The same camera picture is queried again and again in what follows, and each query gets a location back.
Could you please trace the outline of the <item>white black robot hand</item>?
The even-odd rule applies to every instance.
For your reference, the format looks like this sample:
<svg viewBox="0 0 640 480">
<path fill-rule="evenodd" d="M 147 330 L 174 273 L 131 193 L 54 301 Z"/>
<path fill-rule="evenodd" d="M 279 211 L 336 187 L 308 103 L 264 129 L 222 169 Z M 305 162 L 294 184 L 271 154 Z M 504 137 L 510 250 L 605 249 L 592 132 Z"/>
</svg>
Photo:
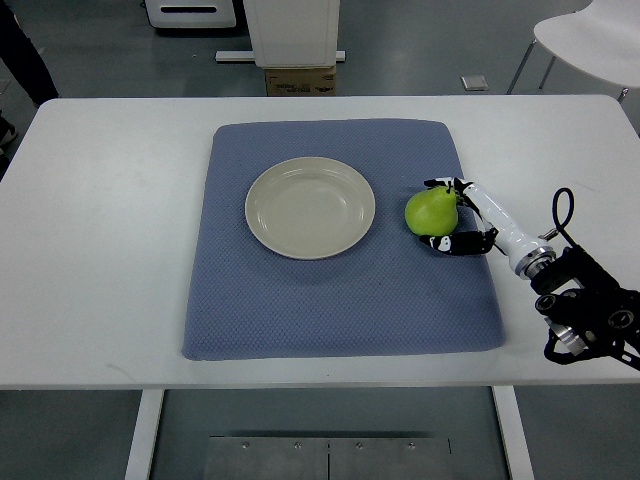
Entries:
<svg viewBox="0 0 640 480">
<path fill-rule="evenodd" d="M 424 185 L 428 189 L 445 187 L 455 194 L 458 206 L 470 208 L 484 225 L 483 231 L 420 236 L 420 241 L 433 250 L 450 256 L 474 256 L 496 248 L 508 258 L 511 270 L 524 279 L 532 278 L 555 259 L 556 254 L 546 240 L 522 230 L 477 183 L 444 177 L 426 180 Z"/>
</svg>

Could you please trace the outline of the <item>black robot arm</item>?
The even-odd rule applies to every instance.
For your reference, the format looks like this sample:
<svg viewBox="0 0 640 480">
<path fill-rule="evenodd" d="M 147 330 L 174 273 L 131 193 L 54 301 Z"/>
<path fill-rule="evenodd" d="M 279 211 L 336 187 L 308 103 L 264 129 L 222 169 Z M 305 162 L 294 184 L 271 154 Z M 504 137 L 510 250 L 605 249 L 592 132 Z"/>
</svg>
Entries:
<svg viewBox="0 0 640 480">
<path fill-rule="evenodd" d="M 639 292 L 620 286 L 582 247 L 526 272 L 548 325 L 547 360 L 559 364 L 610 357 L 639 368 Z"/>
</svg>

